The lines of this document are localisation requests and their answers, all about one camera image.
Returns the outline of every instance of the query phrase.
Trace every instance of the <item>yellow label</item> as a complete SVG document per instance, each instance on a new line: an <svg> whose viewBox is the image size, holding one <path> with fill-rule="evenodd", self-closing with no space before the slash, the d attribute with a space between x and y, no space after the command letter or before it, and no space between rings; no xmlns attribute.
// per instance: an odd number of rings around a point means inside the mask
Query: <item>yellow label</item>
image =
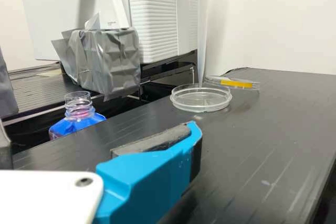
<svg viewBox="0 0 336 224"><path fill-rule="evenodd" d="M234 86L240 88L252 88L253 84L248 82L240 82L240 81L229 81L229 80L221 80L221 85L224 86Z"/></svg>

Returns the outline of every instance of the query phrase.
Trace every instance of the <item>plastic bottle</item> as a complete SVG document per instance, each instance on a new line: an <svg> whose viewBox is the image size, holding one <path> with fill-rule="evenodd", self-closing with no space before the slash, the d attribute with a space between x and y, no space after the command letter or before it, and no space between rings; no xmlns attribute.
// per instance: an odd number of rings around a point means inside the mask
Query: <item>plastic bottle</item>
<svg viewBox="0 0 336 224"><path fill-rule="evenodd" d="M65 95L65 108L65 118L49 129L51 140L106 120L105 116L95 113L88 91L76 91Z"/></svg>

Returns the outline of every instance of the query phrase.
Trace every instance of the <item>metal screw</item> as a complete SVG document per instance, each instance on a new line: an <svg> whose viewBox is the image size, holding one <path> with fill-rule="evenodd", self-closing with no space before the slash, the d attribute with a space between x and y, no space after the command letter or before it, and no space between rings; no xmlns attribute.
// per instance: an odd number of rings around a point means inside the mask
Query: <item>metal screw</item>
<svg viewBox="0 0 336 224"><path fill-rule="evenodd" d="M92 178L81 178L76 182L76 186L84 187L90 185L92 182L93 182Z"/></svg>

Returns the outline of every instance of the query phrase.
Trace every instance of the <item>clear plastic tray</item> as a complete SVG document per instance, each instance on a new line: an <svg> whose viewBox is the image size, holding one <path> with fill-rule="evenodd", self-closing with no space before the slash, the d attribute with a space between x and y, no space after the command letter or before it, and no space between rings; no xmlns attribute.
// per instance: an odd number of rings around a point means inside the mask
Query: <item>clear plastic tray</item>
<svg viewBox="0 0 336 224"><path fill-rule="evenodd" d="M227 107L232 99L229 88L216 88L198 83L185 84L172 90L170 100L178 109L190 112L212 112Z"/></svg>
<svg viewBox="0 0 336 224"><path fill-rule="evenodd" d="M228 87L230 89L248 89L259 90L260 82L249 81L237 78L229 78L223 76L207 76L204 83L211 86L217 86L218 88Z"/></svg>

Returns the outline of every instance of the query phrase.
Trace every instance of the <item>black countertop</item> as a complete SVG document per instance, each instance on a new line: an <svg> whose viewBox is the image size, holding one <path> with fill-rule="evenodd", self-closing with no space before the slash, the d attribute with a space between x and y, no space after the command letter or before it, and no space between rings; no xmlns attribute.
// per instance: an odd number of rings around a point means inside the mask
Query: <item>black countertop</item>
<svg viewBox="0 0 336 224"><path fill-rule="evenodd" d="M16 169L95 170L113 147L195 120L199 175L161 223L305 223L336 150L336 76L260 69L229 76L261 82L233 90L224 110L194 114L168 97L14 156Z"/></svg>

